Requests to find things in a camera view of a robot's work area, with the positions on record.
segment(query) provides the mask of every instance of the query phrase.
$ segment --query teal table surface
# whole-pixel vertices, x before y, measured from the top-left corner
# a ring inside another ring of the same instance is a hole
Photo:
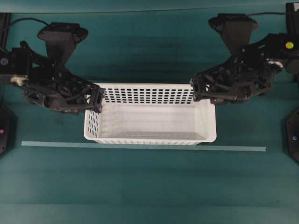
[[[35,2],[30,4],[34,9]],[[89,80],[188,83],[196,71],[229,56],[208,19],[219,12],[285,9],[284,4],[266,4],[13,14],[12,19],[79,22],[87,28],[88,38],[67,67]],[[252,41],[286,31],[284,16],[255,19],[260,28]],[[44,42],[36,36],[42,27],[34,21],[14,25],[7,48],[26,40],[45,54]],[[0,93],[4,107],[14,114],[10,149],[0,157],[1,224],[299,223],[299,166],[287,153],[285,131],[286,118],[299,107],[298,84],[290,74],[277,74],[273,90],[264,97],[217,106],[217,140],[203,144],[266,147],[266,152],[22,146],[22,141],[88,143],[84,115],[30,105],[13,87],[1,86]]]
[[[13,13],[113,13],[113,12],[138,12],[154,10],[188,10],[206,9],[213,7],[237,6],[277,6],[293,2],[290,0],[2,0],[1,12]]]

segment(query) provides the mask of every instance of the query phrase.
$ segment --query black cable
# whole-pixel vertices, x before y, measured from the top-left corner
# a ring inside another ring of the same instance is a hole
[[[238,18],[238,17],[251,17],[257,15],[289,15],[289,14],[299,14],[299,12],[291,12],[291,13],[281,13],[281,12],[261,12],[261,13],[250,13],[250,14],[243,14],[243,15],[234,15],[231,16],[228,20]]]
[[[288,15],[288,14],[295,14],[295,13],[296,12],[292,12],[292,13],[262,12],[262,13],[245,14],[245,16],[256,16],[256,15]]]
[[[50,25],[48,23],[46,23],[45,21],[42,21],[42,20],[39,20],[39,19],[36,19],[36,18],[31,18],[31,17],[25,17],[25,18],[19,18],[11,23],[9,23],[6,27],[0,29],[0,33],[2,33],[4,30],[7,30],[8,28],[10,28],[11,26],[13,26],[14,24],[20,22],[20,21],[24,21],[24,20],[33,20],[33,21],[36,21],[36,22],[40,22],[40,23],[43,23],[45,24],[47,27],[49,27]]]

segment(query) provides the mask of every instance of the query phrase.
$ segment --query yellow sticker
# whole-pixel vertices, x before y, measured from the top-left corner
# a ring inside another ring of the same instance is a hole
[[[285,47],[288,48],[288,49],[292,49],[294,47],[294,43],[293,42],[287,42],[285,44]]]

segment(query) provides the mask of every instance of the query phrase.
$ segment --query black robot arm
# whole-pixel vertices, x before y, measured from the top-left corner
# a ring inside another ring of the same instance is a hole
[[[268,34],[249,44],[257,22],[243,14],[219,14],[210,26],[220,34],[231,57],[224,63],[198,72],[191,80],[194,100],[211,99],[215,104],[241,103],[272,88],[274,75],[283,68],[299,71],[299,36]]]
[[[47,56],[34,52],[25,41],[10,52],[0,51],[0,84],[24,90],[23,98],[53,111],[78,114],[101,112],[105,90],[73,75],[65,64],[88,31],[76,23],[51,23],[38,37]]]

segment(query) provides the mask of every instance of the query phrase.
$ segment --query plastic basket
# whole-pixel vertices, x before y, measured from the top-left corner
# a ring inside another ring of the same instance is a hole
[[[216,139],[215,106],[188,84],[99,84],[102,113],[85,112],[84,136],[104,144],[196,145]]]

